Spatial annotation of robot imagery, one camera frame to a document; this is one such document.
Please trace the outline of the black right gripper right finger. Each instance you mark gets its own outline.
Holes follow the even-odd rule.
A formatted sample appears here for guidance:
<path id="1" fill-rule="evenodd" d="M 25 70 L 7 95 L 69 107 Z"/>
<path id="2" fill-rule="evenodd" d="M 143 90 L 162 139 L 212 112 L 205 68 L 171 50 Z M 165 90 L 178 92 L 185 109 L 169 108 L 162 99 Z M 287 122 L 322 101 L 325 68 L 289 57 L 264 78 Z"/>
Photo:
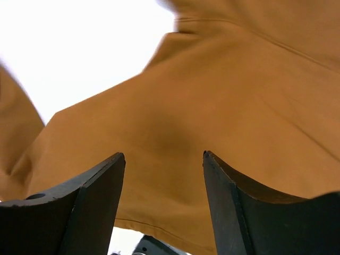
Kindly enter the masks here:
<path id="1" fill-rule="evenodd" d="M 211 151 L 203 172 L 218 254 L 339 254 L 339 193 L 312 199 L 269 188 Z"/>

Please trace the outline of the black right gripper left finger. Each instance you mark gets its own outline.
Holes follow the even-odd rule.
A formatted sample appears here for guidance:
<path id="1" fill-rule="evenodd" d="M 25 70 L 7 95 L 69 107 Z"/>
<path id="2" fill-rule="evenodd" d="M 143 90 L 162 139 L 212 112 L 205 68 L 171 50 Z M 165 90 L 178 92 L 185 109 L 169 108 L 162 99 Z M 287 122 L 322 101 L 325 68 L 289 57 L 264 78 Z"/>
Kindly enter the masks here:
<path id="1" fill-rule="evenodd" d="M 107 254 L 124 169 L 116 153 L 48 190 L 1 202 L 1 254 Z"/>

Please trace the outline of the brown trousers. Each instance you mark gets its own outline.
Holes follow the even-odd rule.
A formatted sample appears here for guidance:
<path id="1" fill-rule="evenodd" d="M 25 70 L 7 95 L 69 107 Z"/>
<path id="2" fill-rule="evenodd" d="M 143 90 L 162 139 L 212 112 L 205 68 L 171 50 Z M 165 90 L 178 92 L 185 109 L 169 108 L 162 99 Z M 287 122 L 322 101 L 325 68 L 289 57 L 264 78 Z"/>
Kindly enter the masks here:
<path id="1" fill-rule="evenodd" d="M 116 152 L 115 226 L 215 254 L 203 151 L 276 190 L 339 190 L 339 1 L 170 1 L 175 32 L 137 76 L 44 125 L 1 69 L 1 200 Z"/>

